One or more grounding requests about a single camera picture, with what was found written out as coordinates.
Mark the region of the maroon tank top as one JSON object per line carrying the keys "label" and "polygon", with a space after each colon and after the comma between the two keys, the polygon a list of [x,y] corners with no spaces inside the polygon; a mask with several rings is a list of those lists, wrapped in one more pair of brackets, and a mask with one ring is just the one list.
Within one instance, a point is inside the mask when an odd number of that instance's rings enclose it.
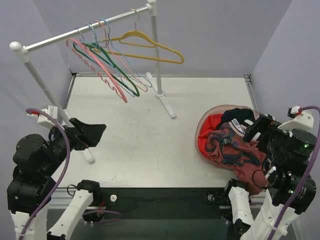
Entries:
{"label": "maroon tank top", "polygon": [[244,133],[236,119],[223,123],[220,129],[208,132],[204,152],[213,163],[233,171],[254,196],[267,186],[262,172],[266,154],[258,150],[257,141],[243,141]]}

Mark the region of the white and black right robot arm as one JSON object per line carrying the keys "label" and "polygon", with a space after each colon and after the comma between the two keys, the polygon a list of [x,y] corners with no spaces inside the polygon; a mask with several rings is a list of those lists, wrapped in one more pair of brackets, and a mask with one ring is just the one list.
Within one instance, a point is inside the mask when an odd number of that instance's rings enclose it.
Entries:
{"label": "white and black right robot arm", "polygon": [[222,190],[223,201],[231,204],[228,240],[279,240],[316,195],[316,183],[310,176],[320,148],[320,139],[309,132],[314,118],[306,110],[293,108],[288,116],[291,120],[280,123],[261,114],[246,129],[244,141],[256,138],[258,150],[270,161],[261,168],[267,185],[256,217],[244,184],[231,179]]}

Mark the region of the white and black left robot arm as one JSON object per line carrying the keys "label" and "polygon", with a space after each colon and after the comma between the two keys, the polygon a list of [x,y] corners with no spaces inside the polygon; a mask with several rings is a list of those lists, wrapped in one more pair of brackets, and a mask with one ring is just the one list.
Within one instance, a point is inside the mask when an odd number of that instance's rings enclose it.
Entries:
{"label": "white and black left robot arm", "polygon": [[71,151],[96,147],[107,128],[76,118],[69,120],[71,126],[51,121],[48,140],[29,134],[19,140],[13,155],[16,167],[7,188],[7,202],[18,240],[68,240],[85,209],[102,199],[98,182],[82,180],[58,223],[47,230],[49,202],[66,174]]}

